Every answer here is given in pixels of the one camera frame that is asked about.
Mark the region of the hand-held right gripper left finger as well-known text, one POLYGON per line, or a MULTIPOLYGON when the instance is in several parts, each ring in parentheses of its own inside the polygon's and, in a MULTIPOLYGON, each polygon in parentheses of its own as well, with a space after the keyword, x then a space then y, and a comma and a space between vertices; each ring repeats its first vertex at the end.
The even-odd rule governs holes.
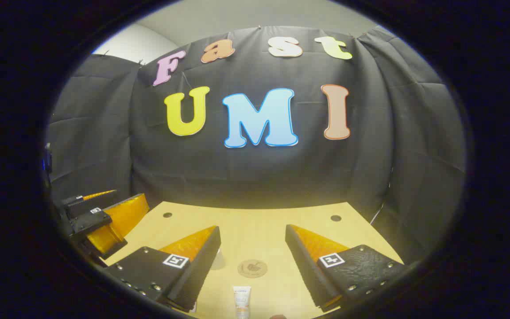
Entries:
POLYGON ((105 272, 153 302, 190 311, 220 245, 220 228, 211 226, 161 249, 143 246, 105 272))

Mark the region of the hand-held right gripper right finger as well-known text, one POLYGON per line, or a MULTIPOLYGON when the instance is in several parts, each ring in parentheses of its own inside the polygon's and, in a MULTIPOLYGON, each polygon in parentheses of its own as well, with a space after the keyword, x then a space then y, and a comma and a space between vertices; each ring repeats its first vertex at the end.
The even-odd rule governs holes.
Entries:
POLYGON ((405 270, 370 246, 348 248, 292 224, 286 226, 285 241, 314 305, 324 312, 361 303, 405 270))

